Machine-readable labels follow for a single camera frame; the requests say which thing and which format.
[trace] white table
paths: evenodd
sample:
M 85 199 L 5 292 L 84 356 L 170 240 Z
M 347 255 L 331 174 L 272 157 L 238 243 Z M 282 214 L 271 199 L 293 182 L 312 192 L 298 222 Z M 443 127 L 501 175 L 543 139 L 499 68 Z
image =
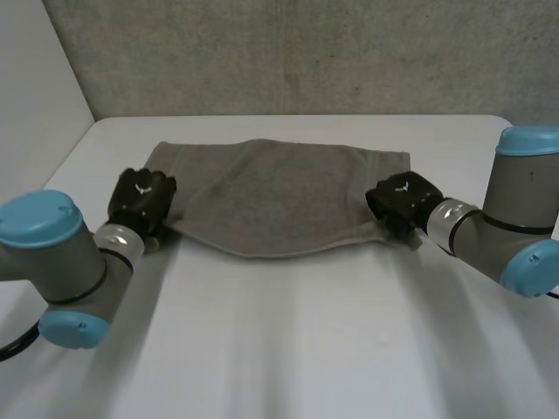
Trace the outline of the white table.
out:
M 159 141 L 251 138 L 407 150 L 446 194 L 481 205 L 490 116 L 121 118 L 95 124 L 48 183 L 91 230 L 119 173 Z M 2 284 L 0 345 L 44 308 Z M 0 417 L 550 418 L 559 416 L 559 301 L 523 299 L 425 241 L 244 260 L 189 239 L 144 258 L 107 341 L 39 340 L 0 364 Z

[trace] blue end cap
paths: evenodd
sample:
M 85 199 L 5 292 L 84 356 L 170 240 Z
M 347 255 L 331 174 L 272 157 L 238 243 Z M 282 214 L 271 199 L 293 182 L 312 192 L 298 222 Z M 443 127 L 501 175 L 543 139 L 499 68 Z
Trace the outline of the blue end cap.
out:
M 45 312 L 38 324 L 38 330 L 45 339 L 71 349 L 91 349 L 98 346 L 109 327 L 99 317 L 69 310 Z
M 559 284 L 559 242 L 545 239 L 519 251 L 500 275 L 500 284 L 524 297 L 538 297 Z
M 499 140 L 498 155 L 553 155 L 559 153 L 559 126 L 510 127 Z
M 83 216 L 70 196 L 40 190 L 0 207 L 0 243 L 18 249 L 42 249 L 76 234 Z

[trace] gray towel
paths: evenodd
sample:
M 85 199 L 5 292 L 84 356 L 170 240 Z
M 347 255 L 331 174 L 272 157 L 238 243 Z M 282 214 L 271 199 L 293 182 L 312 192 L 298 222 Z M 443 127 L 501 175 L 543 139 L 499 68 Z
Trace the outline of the gray towel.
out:
M 410 155 L 272 140 L 162 142 L 146 168 L 176 178 L 171 229 L 235 255 L 284 258 L 389 239 L 365 192 L 410 170 Z

